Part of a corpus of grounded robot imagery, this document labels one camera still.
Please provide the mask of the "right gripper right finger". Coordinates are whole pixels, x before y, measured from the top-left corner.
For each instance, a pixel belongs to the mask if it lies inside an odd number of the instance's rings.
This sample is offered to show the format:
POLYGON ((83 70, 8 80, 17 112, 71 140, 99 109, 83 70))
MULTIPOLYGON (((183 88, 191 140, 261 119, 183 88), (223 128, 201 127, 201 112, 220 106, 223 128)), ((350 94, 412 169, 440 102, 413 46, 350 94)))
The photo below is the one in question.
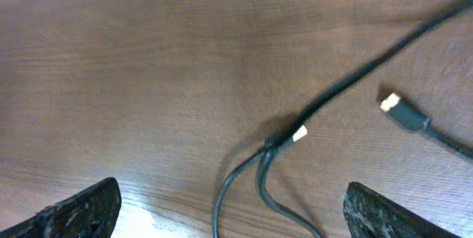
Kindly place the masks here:
POLYGON ((343 214, 352 237, 458 238, 358 182, 347 187, 343 214))

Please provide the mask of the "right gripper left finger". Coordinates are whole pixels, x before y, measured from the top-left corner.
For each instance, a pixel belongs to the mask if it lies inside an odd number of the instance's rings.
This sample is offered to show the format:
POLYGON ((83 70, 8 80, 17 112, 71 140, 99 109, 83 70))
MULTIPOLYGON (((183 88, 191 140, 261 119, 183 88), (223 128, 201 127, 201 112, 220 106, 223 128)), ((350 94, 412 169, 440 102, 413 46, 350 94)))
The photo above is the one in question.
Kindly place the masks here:
POLYGON ((1 232, 2 237, 110 238, 121 208, 118 182, 107 177, 1 232))

